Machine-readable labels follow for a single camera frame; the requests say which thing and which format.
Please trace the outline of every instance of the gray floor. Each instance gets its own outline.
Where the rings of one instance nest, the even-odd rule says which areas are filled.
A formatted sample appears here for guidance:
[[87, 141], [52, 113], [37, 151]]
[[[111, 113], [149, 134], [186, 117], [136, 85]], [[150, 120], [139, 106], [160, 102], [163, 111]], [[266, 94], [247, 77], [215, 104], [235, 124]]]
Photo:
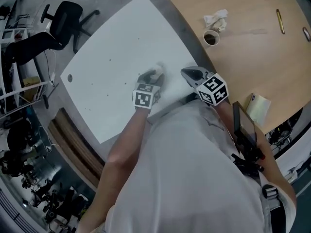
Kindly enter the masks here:
[[[23, 0], [21, 4], [22, 13], [30, 14], [31, 22], [33, 25], [33, 33], [38, 33], [41, 31], [48, 31], [47, 25], [49, 20], [45, 20], [40, 23], [40, 18], [42, 12], [47, 4], [50, 4], [49, 13], [53, 15], [59, 6], [59, 4], [64, 0]], [[131, 0], [69, 0], [76, 2], [81, 5], [84, 9], [82, 18], [90, 13], [91, 11], [98, 9], [101, 11], [99, 16], [93, 17], [84, 27], [90, 33], [95, 32], [103, 23], [105, 23], [112, 15], [114, 15], [118, 10], [125, 6]], [[199, 44], [197, 38], [193, 35], [192, 31], [189, 30], [187, 24], [182, 19], [182, 17], [177, 12], [176, 8], [171, 4], [169, 0], [150, 0], [158, 10], [164, 15], [168, 22], [175, 29], [177, 34], [180, 36], [182, 41], [185, 43], [194, 59], [198, 65], [209, 67], [213, 69], [210, 60], [206, 57], [203, 52], [201, 45]], [[87, 36], [82, 35], [79, 39], [79, 47], [88, 39]], [[52, 74], [55, 63], [54, 53], [47, 50], [46, 51], [50, 74]], [[62, 51], [56, 52], [56, 78], [55, 83], [60, 82], [58, 88], [53, 92], [49, 99], [50, 108], [45, 109], [43, 103], [39, 103], [34, 106], [34, 109], [38, 115], [38, 118], [44, 127], [47, 127], [51, 119], [56, 115], [59, 108], [64, 107], [71, 119], [78, 127], [80, 132], [90, 143], [90, 145], [97, 151], [97, 153], [106, 159], [106, 156], [111, 148], [114, 139], [108, 140], [105, 143], [99, 144], [96, 138], [93, 136], [83, 119], [81, 118], [79, 112], [74, 106], [72, 100], [70, 99], [64, 85], [61, 83], [60, 75], [64, 68], [67, 66], [69, 61], [74, 56], [72, 52], [72, 40]], [[42, 75], [46, 80], [48, 80], [47, 73], [47, 61], [45, 55], [42, 53], [36, 57], [38, 66], [42, 72]], [[52, 87], [47, 88], [46, 94], [48, 95]]]

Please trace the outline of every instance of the person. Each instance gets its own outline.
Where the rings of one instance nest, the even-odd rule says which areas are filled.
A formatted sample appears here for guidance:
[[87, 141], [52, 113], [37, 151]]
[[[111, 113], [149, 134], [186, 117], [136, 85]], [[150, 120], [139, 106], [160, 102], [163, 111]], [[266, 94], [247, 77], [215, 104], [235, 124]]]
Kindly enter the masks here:
[[48, 211], [46, 215], [46, 222], [52, 232], [61, 232], [62, 229], [70, 231], [70, 227], [68, 225], [70, 224], [70, 221], [72, 220], [73, 225], [75, 225], [75, 222], [80, 218], [80, 214], [85, 208], [88, 198], [80, 193], [79, 196], [72, 199], [76, 193], [75, 189], [71, 186], [66, 193], [62, 205], [52, 212], [52, 217], [51, 211]]
[[50, 180], [46, 180], [46, 185], [40, 187], [38, 190], [34, 191], [33, 189], [31, 189], [31, 193], [33, 194], [32, 198], [31, 198], [31, 202], [30, 205], [33, 207], [38, 207], [38, 205], [45, 201], [43, 199], [43, 196], [46, 195], [50, 188], [52, 187], [53, 183]]
[[[152, 126], [140, 150], [149, 112], [137, 108], [113, 145], [78, 233], [272, 232], [260, 184], [231, 159], [242, 154], [229, 103], [211, 107], [194, 100], [171, 111]], [[278, 190], [288, 233], [296, 196], [257, 126], [256, 134], [265, 155], [257, 164]]]

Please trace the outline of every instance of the strap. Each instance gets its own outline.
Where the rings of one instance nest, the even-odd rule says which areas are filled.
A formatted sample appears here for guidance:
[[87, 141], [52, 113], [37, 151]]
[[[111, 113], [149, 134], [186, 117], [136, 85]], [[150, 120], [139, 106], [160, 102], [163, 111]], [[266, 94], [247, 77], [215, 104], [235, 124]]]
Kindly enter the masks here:
[[262, 167], [243, 160], [232, 154], [234, 164], [242, 174], [253, 178], [260, 186], [262, 194], [260, 201], [264, 215], [264, 232], [265, 233], [286, 233], [286, 214], [283, 203], [279, 199], [279, 193], [276, 187], [270, 185], [262, 174]]

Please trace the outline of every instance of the wooden panel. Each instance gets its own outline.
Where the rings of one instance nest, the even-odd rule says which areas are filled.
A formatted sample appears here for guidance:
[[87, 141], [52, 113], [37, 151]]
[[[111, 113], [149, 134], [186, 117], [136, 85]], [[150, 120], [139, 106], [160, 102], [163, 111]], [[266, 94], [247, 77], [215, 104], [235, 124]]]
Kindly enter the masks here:
[[65, 154], [85, 178], [97, 187], [104, 161], [83, 138], [64, 108], [60, 109], [49, 124], [57, 150]]
[[80, 134], [64, 108], [57, 112], [53, 121], [60, 128], [70, 148], [94, 171], [96, 177], [100, 178], [104, 162]]
[[81, 160], [75, 155], [75, 153], [71, 150], [70, 146], [62, 137], [61, 133], [58, 131], [58, 128], [54, 125], [54, 122], [51, 121], [49, 124], [49, 131], [51, 132], [52, 136], [56, 140], [57, 144], [60, 146], [56, 146], [56, 149], [61, 154], [65, 154], [70, 161], [75, 165], [75, 167], [85, 176], [85, 178], [90, 181], [95, 187], [98, 186], [99, 179], [92, 174], [92, 172], [81, 162]]
[[[217, 72], [227, 81], [229, 99], [247, 104], [251, 93], [269, 99], [262, 130], [267, 133], [311, 100], [311, 32], [295, 0], [171, 0], [203, 44], [204, 15], [228, 10], [220, 43], [206, 49]], [[285, 34], [276, 16], [280, 10]], [[266, 34], [251, 31], [265, 30]]]

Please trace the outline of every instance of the equipment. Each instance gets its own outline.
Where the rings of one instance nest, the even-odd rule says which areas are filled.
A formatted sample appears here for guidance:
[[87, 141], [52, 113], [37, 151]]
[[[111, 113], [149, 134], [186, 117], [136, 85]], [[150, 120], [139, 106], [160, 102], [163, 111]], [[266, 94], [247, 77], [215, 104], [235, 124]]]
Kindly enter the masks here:
[[275, 129], [271, 130], [268, 135], [268, 142], [271, 145], [276, 145], [277, 147], [281, 147], [286, 143], [286, 141], [291, 142], [291, 133], [293, 131], [293, 127], [296, 122], [299, 120], [300, 115], [303, 109], [300, 109], [293, 116], [291, 116], [288, 120], [277, 126]]
[[46, 213], [44, 220], [47, 224], [51, 223], [54, 218], [56, 218], [56, 209], [60, 204], [60, 199], [62, 197], [56, 194], [56, 190], [52, 191], [52, 195], [45, 195], [43, 200], [48, 201], [48, 204], [43, 207], [43, 212]]
[[187, 67], [181, 70], [181, 75], [200, 99], [208, 104], [216, 106], [229, 96], [227, 83], [217, 73], [203, 67]]
[[234, 134], [237, 136], [237, 144], [244, 146], [243, 156], [247, 161], [256, 162], [264, 159], [265, 156], [257, 148], [257, 136], [255, 125], [249, 115], [243, 110], [239, 102], [235, 102], [233, 107]]

